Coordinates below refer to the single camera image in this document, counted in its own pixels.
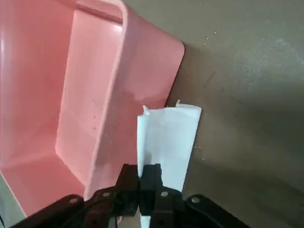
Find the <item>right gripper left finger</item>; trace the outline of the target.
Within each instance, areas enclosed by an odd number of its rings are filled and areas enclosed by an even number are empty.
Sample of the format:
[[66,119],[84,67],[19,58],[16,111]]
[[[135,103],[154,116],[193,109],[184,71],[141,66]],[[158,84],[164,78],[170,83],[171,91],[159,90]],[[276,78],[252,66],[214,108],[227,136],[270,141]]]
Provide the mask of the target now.
[[110,219],[134,216],[139,203],[136,165],[124,164],[114,186],[93,196],[70,194],[14,225],[16,228],[107,228]]

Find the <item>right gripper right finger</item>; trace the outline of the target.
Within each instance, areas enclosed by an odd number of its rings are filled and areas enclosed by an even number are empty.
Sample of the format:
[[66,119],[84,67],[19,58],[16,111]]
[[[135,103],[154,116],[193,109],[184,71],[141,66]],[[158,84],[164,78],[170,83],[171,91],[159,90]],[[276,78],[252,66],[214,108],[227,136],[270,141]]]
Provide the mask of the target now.
[[247,228],[248,225],[209,198],[182,193],[163,185],[160,164],[144,165],[139,208],[150,216],[150,228]]

